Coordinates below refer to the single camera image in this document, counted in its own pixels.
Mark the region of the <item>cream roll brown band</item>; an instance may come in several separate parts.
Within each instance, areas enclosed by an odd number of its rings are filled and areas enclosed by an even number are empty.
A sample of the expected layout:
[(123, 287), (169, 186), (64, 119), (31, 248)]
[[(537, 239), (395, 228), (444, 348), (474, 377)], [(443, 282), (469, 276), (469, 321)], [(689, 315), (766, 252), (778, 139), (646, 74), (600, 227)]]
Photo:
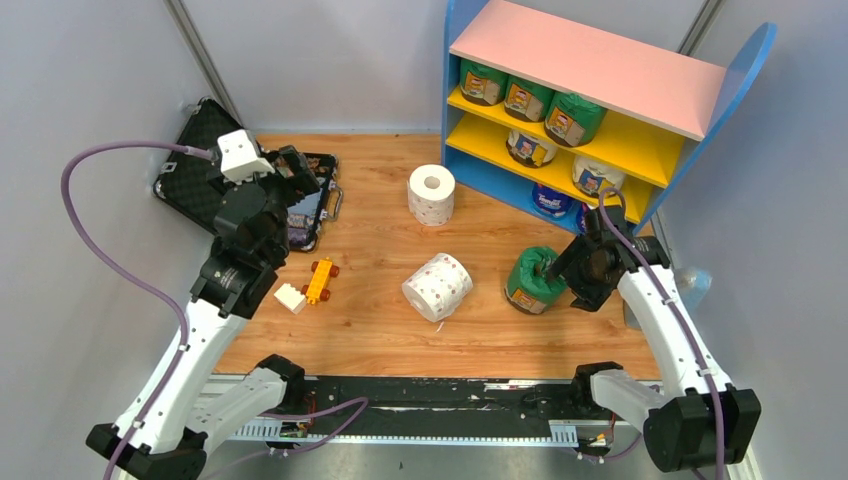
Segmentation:
[(576, 156), (572, 168), (572, 181), (583, 194), (598, 198), (605, 188), (620, 189), (627, 176), (624, 172), (588, 157)]

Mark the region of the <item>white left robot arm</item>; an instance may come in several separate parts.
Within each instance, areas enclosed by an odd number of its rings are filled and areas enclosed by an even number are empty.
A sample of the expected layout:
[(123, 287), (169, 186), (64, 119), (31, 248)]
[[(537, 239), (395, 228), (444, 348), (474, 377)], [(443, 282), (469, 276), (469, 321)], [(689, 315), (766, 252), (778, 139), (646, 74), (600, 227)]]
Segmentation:
[(87, 446), (110, 469), (138, 479), (196, 479), (208, 457), (262, 413), (298, 411), (304, 370), (272, 354), (236, 386), (205, 405), (197, 398), (213, 368), (276, 282), (289, 254), (288, 210), (320, 184), (306, 157), (287, 146), (253, 149), (235, 179), (211, 177), (221, 193), (215, 237), (179, 328), (134, 402), (111, 423), (93, 426)]

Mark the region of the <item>white paper towel roll front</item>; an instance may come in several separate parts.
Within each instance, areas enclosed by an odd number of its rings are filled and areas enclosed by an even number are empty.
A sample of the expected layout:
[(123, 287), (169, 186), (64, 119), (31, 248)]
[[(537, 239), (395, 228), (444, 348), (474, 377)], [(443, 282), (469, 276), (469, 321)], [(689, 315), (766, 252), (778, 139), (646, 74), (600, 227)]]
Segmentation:
[(410, 305), (430, 322), (443, 321), (472, 290), (471, 275), (448, 253), (438, 253), (401, 285)]

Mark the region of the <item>cream roll blue picture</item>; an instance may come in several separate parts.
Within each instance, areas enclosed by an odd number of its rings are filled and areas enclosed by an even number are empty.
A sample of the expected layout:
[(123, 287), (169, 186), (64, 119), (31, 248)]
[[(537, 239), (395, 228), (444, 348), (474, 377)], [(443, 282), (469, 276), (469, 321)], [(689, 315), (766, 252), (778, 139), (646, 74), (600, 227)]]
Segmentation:
[(507, 137), (506, 149), (513, 160), (530, 168), (550, 164), (558, 152), (553, 144), (515, 129)]

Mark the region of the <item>blue Tempo tissue pack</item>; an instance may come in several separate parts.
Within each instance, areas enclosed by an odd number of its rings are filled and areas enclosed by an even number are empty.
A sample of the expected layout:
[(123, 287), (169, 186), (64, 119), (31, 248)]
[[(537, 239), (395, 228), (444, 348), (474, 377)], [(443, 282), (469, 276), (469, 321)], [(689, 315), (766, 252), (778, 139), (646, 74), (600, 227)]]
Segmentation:
[(559, 219), (569, 213), (576, 200), (558, 190), (535, 183), (531, 191), (531, 202), (541, 214)]

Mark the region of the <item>green roll brown band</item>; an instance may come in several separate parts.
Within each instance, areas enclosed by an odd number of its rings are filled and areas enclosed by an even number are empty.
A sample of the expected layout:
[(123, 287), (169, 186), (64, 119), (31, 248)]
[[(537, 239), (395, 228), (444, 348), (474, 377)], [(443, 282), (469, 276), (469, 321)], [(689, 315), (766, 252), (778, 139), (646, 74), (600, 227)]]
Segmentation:
[(555, 143), (579, 147), (591, 142), (608, 110), (575, 93), (557, 92), (549, 105), (543, 128)]

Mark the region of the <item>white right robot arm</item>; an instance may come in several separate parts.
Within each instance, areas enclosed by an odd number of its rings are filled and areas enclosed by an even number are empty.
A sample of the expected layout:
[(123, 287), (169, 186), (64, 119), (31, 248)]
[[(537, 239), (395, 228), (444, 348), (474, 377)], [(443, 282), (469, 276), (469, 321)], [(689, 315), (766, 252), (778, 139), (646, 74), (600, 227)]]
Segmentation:
[(571, 403), (584, 417), (608, 410), (641, 433), (662, 472), (742, 462), (762, 406), (737, 388), (697, 332), (675, 274), (654, 236), (635, 236), (621, 207), (584, 215), (584, 230), (547, 269), (568, 288), (572, 308), (598, 311), (618, 292), (630, 307), (658, 365), (654, 391), (612, 361), (576, 368)]

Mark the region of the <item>plain green roll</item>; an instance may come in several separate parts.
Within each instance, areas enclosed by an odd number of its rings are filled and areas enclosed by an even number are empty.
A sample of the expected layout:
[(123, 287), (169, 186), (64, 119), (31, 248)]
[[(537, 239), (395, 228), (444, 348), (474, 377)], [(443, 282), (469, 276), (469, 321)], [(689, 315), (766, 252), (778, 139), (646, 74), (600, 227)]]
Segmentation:
[(505, 98), (509, 75), (467, 58), (460, 60), (459, 87), (461, 95), (469, 102), (493, 106)]

